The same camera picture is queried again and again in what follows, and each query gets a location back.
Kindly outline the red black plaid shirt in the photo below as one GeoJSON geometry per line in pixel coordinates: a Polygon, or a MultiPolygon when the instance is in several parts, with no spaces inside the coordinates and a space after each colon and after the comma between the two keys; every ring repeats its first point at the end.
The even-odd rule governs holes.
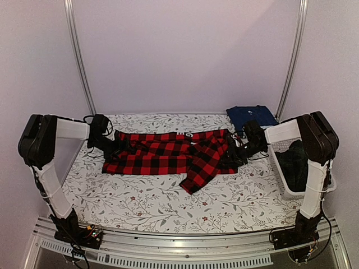
{"type": "Polygon", "coordinates": [[[223,164],[229,134],[227,129],[159,134],[116,131],[115,138],[129,143],[128,151],[119,154],[119,159],[104,162],[102,172],[121,175],[185,174],[179,185],[188,194],[193,194],[217,175],[238,172],[238,167],[223,164]]]}

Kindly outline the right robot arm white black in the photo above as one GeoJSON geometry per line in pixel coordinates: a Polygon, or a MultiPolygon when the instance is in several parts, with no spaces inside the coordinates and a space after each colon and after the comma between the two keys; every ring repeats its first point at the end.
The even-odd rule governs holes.
{"type": "Polygon", "coordinates": [[[312,227],[320,221],[323,200],[331,180],[330,170],[339,147],[339,138],[321,111],[291,118],[263,129],[256,120],[244,124],[247,143],[228,135],[228,151],[225,160],[243,166],[249,158],[268,151],[269,146],[287,140],[300,140],[306,156],[307,173],[303,203],[296,214],[295,227],[290,240],[302,244],[312,234],[312,227]]]}

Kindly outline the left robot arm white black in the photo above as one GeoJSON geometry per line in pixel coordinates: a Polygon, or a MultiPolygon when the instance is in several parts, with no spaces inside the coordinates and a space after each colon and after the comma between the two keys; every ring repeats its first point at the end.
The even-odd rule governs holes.
{"type": "Polygon", "coordinates": [[[66,222],[62,235],[71,243],[79,243],[84,235],[77,214],[62,191],[55,169],[54,156],[58,139],[86,141],[90,147],[103,152],[105,160],[111,160],[128,145],[119,138],[111,140],[105,133],[109,118],[102,114],[91,116],[91,122],[64,118],[57,115],[33,114],[30,116],[18,144],[19,155],[31,169],[35,184],[48,204],[53,222],[66,222]]]}

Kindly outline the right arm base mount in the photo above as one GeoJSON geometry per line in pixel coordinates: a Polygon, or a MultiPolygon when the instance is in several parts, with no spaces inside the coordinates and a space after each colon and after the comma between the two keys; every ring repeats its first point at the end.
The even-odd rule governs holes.
{"type": "Polygon", "coordinates": [[[269,234],[269,241],[274,249],[284,249],[306,244],[303,248],[296,248],[289,251],[291,260],[297,263],[307,262],[314,250],[316,250],[319,240],[317,225],[320,222],[322,213],[316,217],[307,219],[300,212],[297,213],[294,227],[274,229],[269,234]]]}

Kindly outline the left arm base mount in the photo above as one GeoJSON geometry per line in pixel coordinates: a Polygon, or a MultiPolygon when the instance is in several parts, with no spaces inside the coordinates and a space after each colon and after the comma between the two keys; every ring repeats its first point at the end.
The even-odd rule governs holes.
{"type": "Polygon", "coordinates": [[[55,239],[80,247],[100,249],[103,239],[101,228],[95,225],[90,225],[90,228],[81,227],[74,209],[66,218],[58,218],[53,214],[50,214],[49,217],[57,229],[54,235],[55,239]]]}

